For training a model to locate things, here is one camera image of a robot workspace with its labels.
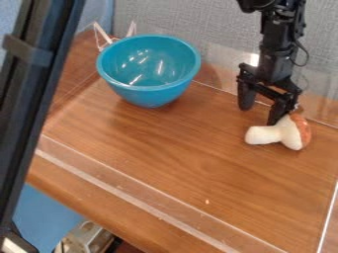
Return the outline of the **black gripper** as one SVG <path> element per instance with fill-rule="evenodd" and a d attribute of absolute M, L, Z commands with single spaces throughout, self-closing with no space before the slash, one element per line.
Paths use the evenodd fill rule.
<path fill-rule="evenodd" d="M 295 109 L 300 88 L 291 81 L 295 51 L 262 51 L 259 64 L 239 64 L 238 106 L 248 111 L 256 95 L 274 101 L 270 109 L 267 125 L 272 126 L 279 119 Z"/>

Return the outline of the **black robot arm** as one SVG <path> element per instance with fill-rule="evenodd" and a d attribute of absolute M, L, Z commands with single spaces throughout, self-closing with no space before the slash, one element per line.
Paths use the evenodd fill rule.
<path fill-rule="evenodd" d="M 296 52 L 307 50 L 299 42 L 303 36 L 304 4 L 306 0 L 236 0 L 244 13 L 262 13 L 259 64 L 252 66 L 239 64 L 238 106 L 242 111 L 248 111 L 255 103 L 256 94 L 262 94 L 274 101 L 267 125 L 272 126 L 296 106 L 300 88 L 291 81 Z"/>

